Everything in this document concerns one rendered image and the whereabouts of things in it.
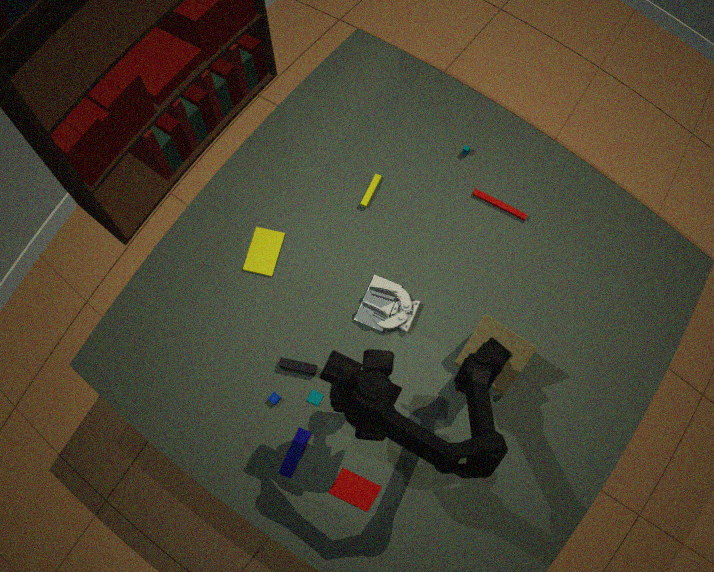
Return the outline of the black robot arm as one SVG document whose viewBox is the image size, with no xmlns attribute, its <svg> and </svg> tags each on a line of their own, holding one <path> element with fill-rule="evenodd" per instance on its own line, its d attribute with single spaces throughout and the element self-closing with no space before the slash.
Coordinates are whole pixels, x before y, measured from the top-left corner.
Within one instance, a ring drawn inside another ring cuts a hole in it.
<svg viewBox="0 0 714 572">
<path fill-rule="evenodd" d="M 486 478 L 508 451 L 503 435 L 495 431 L 489 389 L 511 353 L 491 337 L 464 359 L 454 383 L 455 391 L 467 397 L 472 438 L 458 443 L 448 443 L 400 414 L 393 404 L 402 388 L 382 372 L 367 373 L 363 364 L 332 350 L 320 378 L 332 383 L 331 405 L 350 425 L 385 435 L 442 474 Z M 466 464 L 459 464 L 465 457 Z"/>
</svg>

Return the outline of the red flat bar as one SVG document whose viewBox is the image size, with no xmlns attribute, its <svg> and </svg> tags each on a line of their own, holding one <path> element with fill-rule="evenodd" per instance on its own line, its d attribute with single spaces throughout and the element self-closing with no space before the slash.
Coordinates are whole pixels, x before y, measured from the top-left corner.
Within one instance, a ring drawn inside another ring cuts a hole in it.
<svg viewBox="0 0 714 572">
<path fill-rule="evenodd" d="M 511 206 L 509 206 L 509 205 L 507 205 L 507 204 L 505 204 L 505 203 L 503 203 L 503 202 L 501 202 L 501 201 L 499 201 L 499 200 L 497 200 L 497 199 L 495 199 L 495 198 L 493 198 L 493 197 L 491 197 L 491 196 L 489 196 L 489 195 L 487 195 L 486 193 L 484 193 L 484 192 L 482 192 L 482 191 L 480 191 L 480 190 L 478 190 L 478 189 L 476 189 L 476 188 L 475 188 L 475 190 L 474 190 L 474 192 L 473 192 L 472 195 L 475 196 L 475 197 L 477 197 L 477 198 L 479 198 L 479 199 L 481 199 L 481 200 L 483 200 L 483 201 L 485 201 L 485 202 L 487 202 L 487 203 L 492 204 L 492 205 L 495 206 L 495 207 L 498 207 L 498 208 L 502 209 L 503 211 L 506 211 L 506 212 L 510 213 L 510 214 L 513 215 L 513 216 L 518 217 L 518 218 L 521 219 L 521 220 L 524 220 L 524 221 L 525 221 L 526 217 L 528 216 L 527 214 L 522 213 L 521 211 L 519 211 L 519 210 L 517 210 L 517 209 L 515 209 L 515 208 L 513 208 L 513 207 L 511 207 Z"/>
</svg>

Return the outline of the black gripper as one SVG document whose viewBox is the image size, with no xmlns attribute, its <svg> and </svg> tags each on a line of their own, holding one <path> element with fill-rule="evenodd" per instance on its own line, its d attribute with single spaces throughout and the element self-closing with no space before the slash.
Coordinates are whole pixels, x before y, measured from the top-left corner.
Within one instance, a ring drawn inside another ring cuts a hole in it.
<svg viewBox="0 0 714 572">
<path fill-rule="evenodd" d="M 388 350 L 366 349 L 363 355 L 363 371 L 370 373 L 374 371 L 382 372 L 385 375 L 390 375 L 393 368 L 395 354 Z M 386 436 L 383 434 L 367 433 L 359 428 L 355 430 L 357 439 L 384 441 Z"/>
</svg>

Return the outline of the yellow rectangular bar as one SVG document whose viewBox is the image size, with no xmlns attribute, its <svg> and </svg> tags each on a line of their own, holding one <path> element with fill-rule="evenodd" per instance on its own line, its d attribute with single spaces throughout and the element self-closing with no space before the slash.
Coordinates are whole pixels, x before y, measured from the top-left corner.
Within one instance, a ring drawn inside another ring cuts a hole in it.
<svg viewBox="0 0 714 572">
<path fill-rule="evenodd" d="M 380 183 L 380 179 L 381 179 L 381 176 L 376 174 L 375 177 L 373 178 L 366 194 L 364 195 L 364 197 L 360 203 L 360 206 L 367 208 L 372 196 L 374 195 L 374 193 Z"/>
</svg>

